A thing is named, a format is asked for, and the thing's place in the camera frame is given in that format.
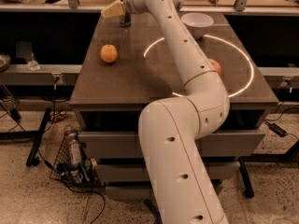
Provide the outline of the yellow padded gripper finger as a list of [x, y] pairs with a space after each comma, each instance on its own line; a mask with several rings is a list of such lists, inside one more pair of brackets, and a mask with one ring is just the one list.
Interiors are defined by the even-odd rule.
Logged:
[[126, 13], [125, 7], [121, 0], [116, 0], [101, 11], [104, 18], [119, 17]]

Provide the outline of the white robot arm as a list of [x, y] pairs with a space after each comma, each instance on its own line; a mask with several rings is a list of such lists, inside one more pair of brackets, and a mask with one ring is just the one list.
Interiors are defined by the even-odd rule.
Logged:
[[181, 21], [183, 0], [122, 0], [104, 17], [150, 13], [174, 59], [184, 96], [147, 105], [138, 135], [163, 224], [229, 224], [195, 141], [220, 128], [230, 101], [216, 68]]

